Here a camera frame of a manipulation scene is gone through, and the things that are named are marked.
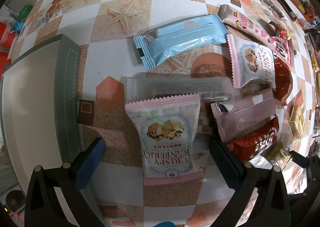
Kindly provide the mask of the red kitkat style bar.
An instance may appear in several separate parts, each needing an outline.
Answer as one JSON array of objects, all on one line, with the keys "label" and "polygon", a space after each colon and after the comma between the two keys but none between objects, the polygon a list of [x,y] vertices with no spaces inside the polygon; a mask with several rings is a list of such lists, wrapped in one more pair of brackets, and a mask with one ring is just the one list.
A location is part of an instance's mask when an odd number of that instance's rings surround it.
[{"label": "red kitkat style bar", "polygon": [[246,162],[272,146],[277,140],[278,132],[279,120],[274,117],[255,132],[229,143],[227,149],[235,153],[240,161]]}]

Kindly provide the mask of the mauve pink snack wrapper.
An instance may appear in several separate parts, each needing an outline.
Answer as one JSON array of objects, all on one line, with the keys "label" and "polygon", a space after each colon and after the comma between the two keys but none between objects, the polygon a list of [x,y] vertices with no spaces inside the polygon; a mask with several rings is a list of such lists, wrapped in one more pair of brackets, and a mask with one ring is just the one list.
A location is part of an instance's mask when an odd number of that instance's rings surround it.
[{"label": "mauve pink snack wrapper", "polygon": [[264,89],[235,101],[230,111],[225,110],[225,103],[212,103],[211,108],[221,141],[224,143],[235,140],[244,131],[276,114],[272,89]]}]

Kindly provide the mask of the red foil snack bag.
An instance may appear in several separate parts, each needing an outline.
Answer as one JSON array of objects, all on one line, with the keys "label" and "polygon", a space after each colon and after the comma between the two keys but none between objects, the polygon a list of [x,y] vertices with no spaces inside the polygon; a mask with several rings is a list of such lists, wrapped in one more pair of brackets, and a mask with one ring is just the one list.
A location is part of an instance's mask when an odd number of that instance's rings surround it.
[{"label": "red foil snack bag", "polygon": [[280,58],[274,60],[275,69],[275,98],[282,106],[287,105],[287,98],[292,92],[293,81],[289,66]]}]

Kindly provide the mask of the crispy cranberry snack pack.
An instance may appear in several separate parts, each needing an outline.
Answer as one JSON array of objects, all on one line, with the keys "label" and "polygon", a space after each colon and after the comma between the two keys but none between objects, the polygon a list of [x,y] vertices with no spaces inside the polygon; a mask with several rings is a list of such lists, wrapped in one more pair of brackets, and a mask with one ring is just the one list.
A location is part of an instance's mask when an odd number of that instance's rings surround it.
[{"label": "crispy cranberry snack pack", "polygon": [[141,143],[144,185],[176,184],[201,178],[193,159],[201,100],[197,93],[125,104]]}]

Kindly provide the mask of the light blue snack wrapper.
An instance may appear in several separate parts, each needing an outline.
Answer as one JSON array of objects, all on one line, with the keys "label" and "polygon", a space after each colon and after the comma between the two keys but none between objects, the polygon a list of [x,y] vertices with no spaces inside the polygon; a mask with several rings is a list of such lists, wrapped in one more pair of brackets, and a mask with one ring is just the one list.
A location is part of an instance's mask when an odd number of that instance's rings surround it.
[{"label": "light blue snack wrapper", "polygon": [[141,60],[146,70],[151,70],[167,59],[181,52],[212,44],[224,44],[228,29],[220,17],[197,16],[167,26],[150,33],[133,37],[137,49],[141,49]]}]

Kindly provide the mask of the gold wrapped candy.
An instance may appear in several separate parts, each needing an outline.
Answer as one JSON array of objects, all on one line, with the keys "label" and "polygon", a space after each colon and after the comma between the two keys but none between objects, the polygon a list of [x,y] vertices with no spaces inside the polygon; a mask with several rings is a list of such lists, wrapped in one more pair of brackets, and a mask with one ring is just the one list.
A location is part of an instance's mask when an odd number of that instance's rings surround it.
[{"label": "gold wrapped candy", "polygon": [[305,119],[300,106],[294,105],[289,118],[289,124],[293,133],[293,136],[300,139],[304,136]]}]

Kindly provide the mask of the grey cardboard box tray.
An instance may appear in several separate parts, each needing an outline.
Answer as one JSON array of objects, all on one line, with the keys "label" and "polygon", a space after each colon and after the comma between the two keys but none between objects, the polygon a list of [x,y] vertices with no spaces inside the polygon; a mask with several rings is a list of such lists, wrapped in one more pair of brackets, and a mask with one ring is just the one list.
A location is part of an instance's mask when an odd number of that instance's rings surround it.
[{"label": "grey cardboard box tray", "polygon": [[[80,47],[60,34],[17,58],[1,77],[1,127],[11,166],[27,198],[35,166],[59,168],[85,151],[78,113],[93,112],[78,102]],[[67,219],[79,226],[60,188],[55,192]],[[105,224],[90,182],[80,191]]]}]

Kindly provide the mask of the transparent dark biscuit pack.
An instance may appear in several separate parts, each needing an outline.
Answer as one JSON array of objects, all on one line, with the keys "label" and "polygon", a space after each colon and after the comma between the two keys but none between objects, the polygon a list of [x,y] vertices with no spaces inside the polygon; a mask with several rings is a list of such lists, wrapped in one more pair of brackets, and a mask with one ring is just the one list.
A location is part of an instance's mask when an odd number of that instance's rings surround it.
[{"label": "transparent dark biscuit pack", "polygon": [[233,100],[235,92],[226,76],[191,78],[186,75],[137,76],[125,78],[125,102],[198,93],[202,100],[219,102]]}]

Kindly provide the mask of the long pink candy pack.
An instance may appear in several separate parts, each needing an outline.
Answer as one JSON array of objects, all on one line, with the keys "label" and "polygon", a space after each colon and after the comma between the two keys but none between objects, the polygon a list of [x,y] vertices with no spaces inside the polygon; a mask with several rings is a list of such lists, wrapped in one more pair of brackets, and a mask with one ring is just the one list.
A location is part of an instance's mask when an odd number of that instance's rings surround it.
[{"label": "long pink candy pack", "polygon": [[294,51],[291,39],[269,35],[241,12],[227,4],[220,6],[219,17],[224,23],[243,31],[263,43],[287,65],[294,67]]}]

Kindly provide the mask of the green plastic cup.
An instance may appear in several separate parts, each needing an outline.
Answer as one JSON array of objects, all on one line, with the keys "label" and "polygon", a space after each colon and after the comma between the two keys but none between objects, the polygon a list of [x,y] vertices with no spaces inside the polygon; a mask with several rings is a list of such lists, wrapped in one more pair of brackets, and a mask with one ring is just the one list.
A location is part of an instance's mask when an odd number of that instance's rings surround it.
[{"label": "green plastic cup", "polygon": [[28,17],[29,13],[31,12],[33,6],[30,4],[26,4],[22,10],[19,12],[18,17],[17,17],[17,21],[20,22],[22,20],[26,20],[26,18]]}]

